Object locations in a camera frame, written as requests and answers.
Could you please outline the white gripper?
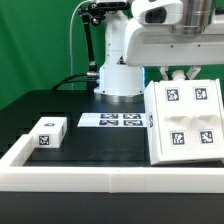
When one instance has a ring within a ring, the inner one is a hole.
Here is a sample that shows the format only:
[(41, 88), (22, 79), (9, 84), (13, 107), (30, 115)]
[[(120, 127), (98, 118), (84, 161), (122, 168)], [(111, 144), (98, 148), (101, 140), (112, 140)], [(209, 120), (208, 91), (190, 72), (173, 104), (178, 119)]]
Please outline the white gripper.
[(170, 26), (142, 25), (131, 19), (125, 29), (123, 58), (132, 67), (160, 66), (164, 80), (169, 79), (167, 66), (190, 65), (186, 76), (193, 80), (201, 71), (193, 65), (224, 64), (224, 18), (214, 18), (194, 37), (176, 35)]

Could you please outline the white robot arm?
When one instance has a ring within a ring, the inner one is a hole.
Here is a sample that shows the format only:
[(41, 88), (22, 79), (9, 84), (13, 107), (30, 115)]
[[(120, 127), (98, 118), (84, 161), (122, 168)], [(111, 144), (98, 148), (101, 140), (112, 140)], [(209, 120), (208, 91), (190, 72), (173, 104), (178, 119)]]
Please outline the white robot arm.
[(224, 7), (217, 0), (95, 0), (106, 14), (106, 58), (95, 94), (113, 101), (139, 97), (144, 69), (224, 64)]

